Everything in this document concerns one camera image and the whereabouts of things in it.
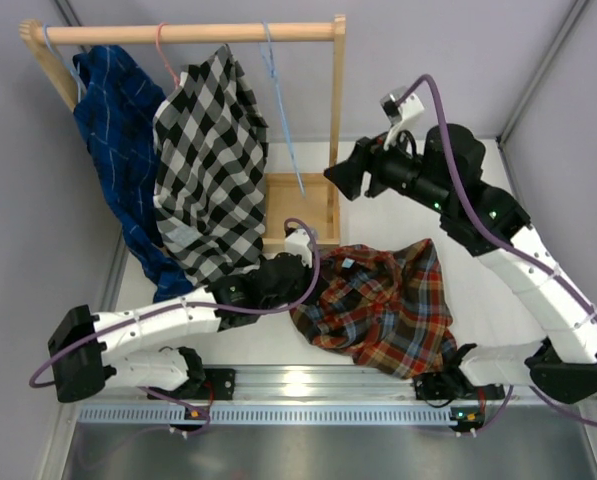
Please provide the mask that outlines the red orange plaid shirt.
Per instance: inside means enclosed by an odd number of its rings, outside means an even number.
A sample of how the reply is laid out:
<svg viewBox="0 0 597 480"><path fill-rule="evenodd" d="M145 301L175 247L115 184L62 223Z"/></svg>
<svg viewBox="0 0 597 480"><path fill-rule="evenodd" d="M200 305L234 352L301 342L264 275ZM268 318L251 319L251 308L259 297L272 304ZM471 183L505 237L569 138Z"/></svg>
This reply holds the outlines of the red orange plaid shirt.
<svg viewBox="0 0 597 480"><path fill-rule="evenodd" d="M457 344L431 239L401 250L357 244L326 253L316 299L291 310L307 342L399 379L441 371Z"/></svg>

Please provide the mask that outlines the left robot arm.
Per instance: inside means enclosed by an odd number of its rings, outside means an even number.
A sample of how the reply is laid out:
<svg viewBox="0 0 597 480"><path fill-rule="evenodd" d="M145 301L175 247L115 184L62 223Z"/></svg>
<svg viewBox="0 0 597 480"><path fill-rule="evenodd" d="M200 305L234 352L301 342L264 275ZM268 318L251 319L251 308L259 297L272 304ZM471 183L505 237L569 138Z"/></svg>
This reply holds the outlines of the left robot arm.
<svg viewBox="0 0 597 480"><path fill-rule="evenodd" d="M146 307L119 312L74 307L48 341L57 399L74 403L127 387L194 398L204 386L202 361L194 349L173 341L288 311L311 297L318 274L314 258L279 253L245 274Z"/></svg>

